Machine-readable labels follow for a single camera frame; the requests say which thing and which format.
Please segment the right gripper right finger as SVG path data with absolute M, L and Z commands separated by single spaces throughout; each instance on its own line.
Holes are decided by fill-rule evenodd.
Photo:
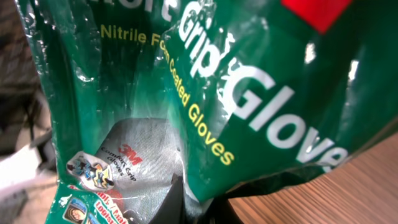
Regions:
M 201 216 L 198 224 L 243 224 L 230 204 L 228 198 L 221 197 L 212 201 L 209 209 Z

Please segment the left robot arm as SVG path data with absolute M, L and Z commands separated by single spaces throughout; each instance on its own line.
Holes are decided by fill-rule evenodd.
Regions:
M 13 223 L 29 201 L 29 189 L 50 187 L 46 180 L 57 173 L 52 129 L 20 150 L 1 159 L 1 223 Z

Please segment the green 3M gloves packet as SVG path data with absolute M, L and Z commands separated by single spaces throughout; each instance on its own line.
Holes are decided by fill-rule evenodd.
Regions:
M 47 223 L 307 183 L 397 131 L 397 2 L 16 2 L 49 104 Z

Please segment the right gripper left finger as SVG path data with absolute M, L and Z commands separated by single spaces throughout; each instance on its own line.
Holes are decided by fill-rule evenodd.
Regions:
M 185 206 L 182 176 L 173 175 L 172 186 L 149 224 L 184 224 Z

